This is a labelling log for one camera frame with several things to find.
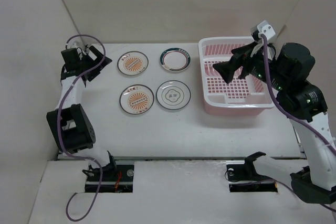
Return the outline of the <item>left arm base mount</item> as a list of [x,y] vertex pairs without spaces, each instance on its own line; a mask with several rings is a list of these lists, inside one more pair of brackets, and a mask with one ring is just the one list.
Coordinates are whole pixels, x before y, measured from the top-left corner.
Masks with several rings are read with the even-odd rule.
[[[82,171],[86,175],[85,192],[94,193],[98,188],[100,173],[98,168]],[[134,164],[117,164],[117,171],[105,170],[103,172],[100,193],[132,193],[134,179]]]

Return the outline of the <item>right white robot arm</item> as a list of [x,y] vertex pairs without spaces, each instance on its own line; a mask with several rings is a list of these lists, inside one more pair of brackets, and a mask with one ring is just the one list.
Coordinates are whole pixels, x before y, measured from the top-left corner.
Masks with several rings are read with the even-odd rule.
[[237,158],[228,179],[273,179],[304,202],[335,202],[335,144],[308,48],[205,38],[196,44],[109,48],[87,84],[95,147],[129,158]]

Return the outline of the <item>orange sunburst plate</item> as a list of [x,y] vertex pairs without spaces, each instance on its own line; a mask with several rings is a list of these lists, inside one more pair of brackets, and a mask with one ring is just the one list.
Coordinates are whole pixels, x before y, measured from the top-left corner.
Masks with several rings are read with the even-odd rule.
[[126,76],[136,76],[144,72],[149,65],[148,57],[140,51],[129,51],[117,61],[118,70]]
[[154,100],[154,93],[149,87],[135,84],[122,91],[119,97],[119,105],[127,114],[140,115],[146,113],[152,107]]

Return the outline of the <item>white plate with characters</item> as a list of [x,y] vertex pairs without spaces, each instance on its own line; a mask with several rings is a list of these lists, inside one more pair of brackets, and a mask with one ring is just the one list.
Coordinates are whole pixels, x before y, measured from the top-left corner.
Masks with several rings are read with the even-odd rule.
[[185,108],[191,100],[189,87],[178,80],[162,83],[156,90],[156,100],[161,107],[171,111]]

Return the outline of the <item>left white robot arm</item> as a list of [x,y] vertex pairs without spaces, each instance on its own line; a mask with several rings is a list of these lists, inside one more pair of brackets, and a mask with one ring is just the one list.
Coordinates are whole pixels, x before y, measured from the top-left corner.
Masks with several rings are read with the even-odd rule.
[[99,172],[105,180],[112,180],[118,172],[115,159],[109,151],[94,146],[96,134],[81,105],[87,82],[96,78],[112,60],[95,46],[89,46],[87,51],[79,50],[81,48],[68,48],[61,52],[65,62],[60,75],[61,97],[46,119],[61,153],[73,159],[88,160],[91,173]]

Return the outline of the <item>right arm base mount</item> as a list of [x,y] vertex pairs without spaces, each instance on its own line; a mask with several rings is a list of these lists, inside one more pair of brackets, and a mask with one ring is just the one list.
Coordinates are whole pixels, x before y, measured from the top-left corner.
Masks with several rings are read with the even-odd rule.
[[253,175],[245,171],[244,164],[228,164],[224,177],[229,181],[230,193],[277,193],[276,182],[264,175]]

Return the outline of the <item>pink plastic dish rack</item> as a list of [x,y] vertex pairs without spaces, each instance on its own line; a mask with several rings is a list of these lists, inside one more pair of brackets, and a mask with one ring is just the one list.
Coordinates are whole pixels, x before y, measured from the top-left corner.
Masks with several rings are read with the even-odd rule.
[[204,108],[208,114],[220,116],[259,115],[272,109],[272,102],[266,84],[252,75],[239,79],[241,68],[234,73],[233,81],[226,84],[213,64],[229,61],[235,48],[253,42],[247,37],[211,37],[198,43]]

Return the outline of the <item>green rimmed white plate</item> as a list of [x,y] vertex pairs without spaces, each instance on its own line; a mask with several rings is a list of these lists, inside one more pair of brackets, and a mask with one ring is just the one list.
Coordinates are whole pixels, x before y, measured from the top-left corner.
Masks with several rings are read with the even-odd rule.
[[169,48],[161,53],[160,64],[167,71],[181,72],[191,64],[191,56],[182,48]]

